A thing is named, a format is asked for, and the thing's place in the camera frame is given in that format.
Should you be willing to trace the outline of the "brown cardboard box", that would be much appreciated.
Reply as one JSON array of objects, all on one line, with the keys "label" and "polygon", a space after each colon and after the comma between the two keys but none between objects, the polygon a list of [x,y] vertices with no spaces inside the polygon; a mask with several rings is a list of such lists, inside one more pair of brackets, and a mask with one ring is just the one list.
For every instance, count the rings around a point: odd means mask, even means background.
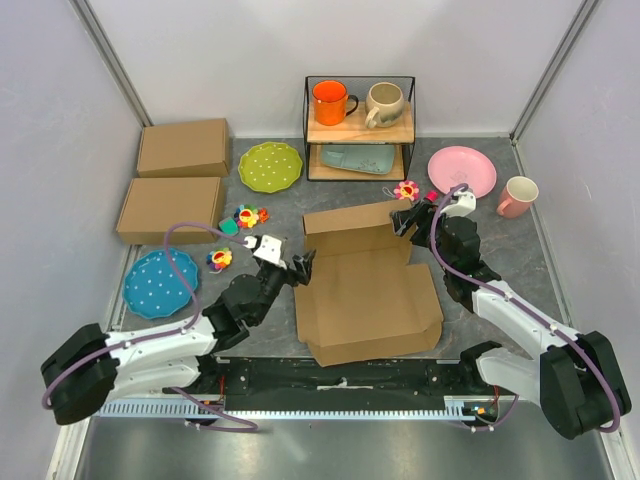
[{"label": "brown cardboard box", "polygon": [[392,200],[303,216],[315,251],[308,285],[294,290],[297,333],[323,366],[432,350],[443,313],[428,265],[410,261],[407,236],[394,234]]}]

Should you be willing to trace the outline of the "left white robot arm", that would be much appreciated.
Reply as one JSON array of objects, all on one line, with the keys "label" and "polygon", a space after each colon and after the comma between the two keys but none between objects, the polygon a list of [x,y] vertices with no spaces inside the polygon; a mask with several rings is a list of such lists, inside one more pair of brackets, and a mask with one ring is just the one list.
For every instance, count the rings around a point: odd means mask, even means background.
[{"label": "left white robot arm", "polygon": [[309,284],[314,257],[308,251],[291,262],[258,259],[257,274],[235,277],[190,319],[130,332],[107,333],[96,323],[80,327],[40,367],[43,408],[53,412],[57,424],[70,425],[145,390],[190,386],[211,392],[220,371],[203,358],[248,338],[283,286]]}]

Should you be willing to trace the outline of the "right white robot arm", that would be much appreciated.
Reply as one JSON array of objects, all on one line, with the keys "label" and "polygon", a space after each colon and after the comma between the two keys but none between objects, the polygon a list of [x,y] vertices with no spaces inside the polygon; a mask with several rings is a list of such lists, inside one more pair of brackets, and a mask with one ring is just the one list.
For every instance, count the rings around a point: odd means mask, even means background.
[{"label": "right white robot arm", "polygon": [[449,296],[504,332],[516,355],[494,341],[464,351],[458,381],[467,392],[508,390],[541,408],[566,439],[591,430],[610,433],[632,409],[614,349],[598,331],[584,334],[525,301],[481,258],[477,225],[450,216],[429,201],[390,214],[392,229],[431,251]]}]

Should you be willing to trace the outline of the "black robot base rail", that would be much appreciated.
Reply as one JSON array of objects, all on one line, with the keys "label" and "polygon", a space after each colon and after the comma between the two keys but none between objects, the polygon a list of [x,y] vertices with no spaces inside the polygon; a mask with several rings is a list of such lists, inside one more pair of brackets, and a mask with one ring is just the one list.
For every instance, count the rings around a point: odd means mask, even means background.
[{"label": "black robot base rail", "polygon": [[199,394],[257,394],[275,389],[321,391],[360,387],[429,396],[488,396],[496,388],[457,361],[381,359],[322,367],[312,358],[211,357],[191,385]]}]

